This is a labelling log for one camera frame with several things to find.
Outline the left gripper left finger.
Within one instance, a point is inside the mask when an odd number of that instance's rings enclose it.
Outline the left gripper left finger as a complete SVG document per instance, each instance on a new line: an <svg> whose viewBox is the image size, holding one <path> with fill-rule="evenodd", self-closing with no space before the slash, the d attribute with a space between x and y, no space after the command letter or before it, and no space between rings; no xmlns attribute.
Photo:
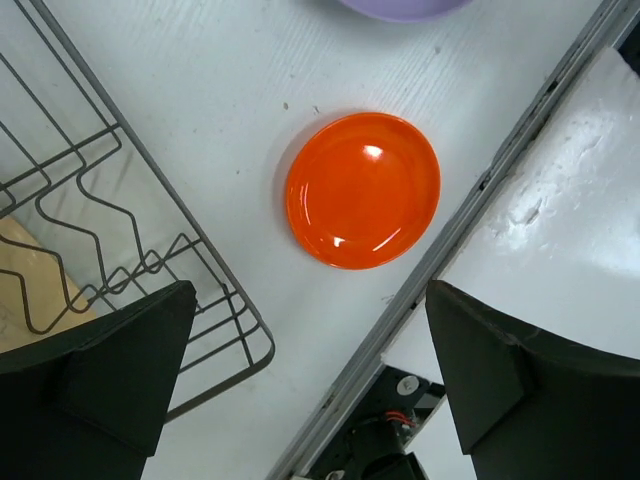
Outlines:
<svg viewBox="0 0 640 480"><path fill-rule="evenodd" d="M196 291L177 281L1 355L4 479L138 479L157 449Z"/></svg>

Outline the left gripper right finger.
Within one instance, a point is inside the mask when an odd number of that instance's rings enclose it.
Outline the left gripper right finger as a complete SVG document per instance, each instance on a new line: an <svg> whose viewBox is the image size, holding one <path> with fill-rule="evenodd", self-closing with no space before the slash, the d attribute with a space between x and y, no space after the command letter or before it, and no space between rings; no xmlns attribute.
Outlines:
<svg viewBox="0 0 640 480"><path fill-rule="evenodd" d="M479 479L636 479L639 362L496 310L441 280L426 313Z"/></svg>

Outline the yellow plate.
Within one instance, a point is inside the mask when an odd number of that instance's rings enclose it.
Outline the yellow plate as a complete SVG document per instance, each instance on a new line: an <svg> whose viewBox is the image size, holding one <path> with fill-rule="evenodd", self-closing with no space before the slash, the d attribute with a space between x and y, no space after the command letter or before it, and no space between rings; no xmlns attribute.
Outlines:
<svg viewBox="0 0 640 480"><path fill-rule="evenodd" d="M56 259L16 220L1 219L1 351L38 342L97 318Z"/></svg>

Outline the orange plate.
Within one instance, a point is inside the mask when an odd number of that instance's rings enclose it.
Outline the orange plate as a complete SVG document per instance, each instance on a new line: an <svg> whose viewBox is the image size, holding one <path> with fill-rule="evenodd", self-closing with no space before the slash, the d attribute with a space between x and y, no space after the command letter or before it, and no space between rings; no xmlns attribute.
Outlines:
<svg viewBox="0 0 640 480"><path fill-rule="evenodd" d="M301 147L284 205L308 254L335 268L364 270L410 250L440 197L440 165L427 137L395 115L358 112L327 124Z"/></svg>

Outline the light purple plate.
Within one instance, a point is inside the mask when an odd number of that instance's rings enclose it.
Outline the light purple plate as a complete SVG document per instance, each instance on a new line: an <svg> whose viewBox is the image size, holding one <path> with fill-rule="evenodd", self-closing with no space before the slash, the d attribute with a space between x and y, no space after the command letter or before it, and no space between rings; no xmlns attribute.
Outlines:
<svg viewBox="0 0 640 480"><path fill-rule="evenodd" d="M376 20L419 23L448 15L470 0L340 0L340 3Z"/></svg>

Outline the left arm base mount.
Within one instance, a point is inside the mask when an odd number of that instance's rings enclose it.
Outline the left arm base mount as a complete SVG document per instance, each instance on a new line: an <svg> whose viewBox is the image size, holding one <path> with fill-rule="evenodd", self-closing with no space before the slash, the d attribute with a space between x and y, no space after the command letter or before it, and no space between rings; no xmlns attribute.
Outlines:
<svg viewBox="0 0 640 480"><path fill-rule="evenodd" d="M445 395L437 381L386 366L364 393L305 479L427 477L409 442Z"/></svg>

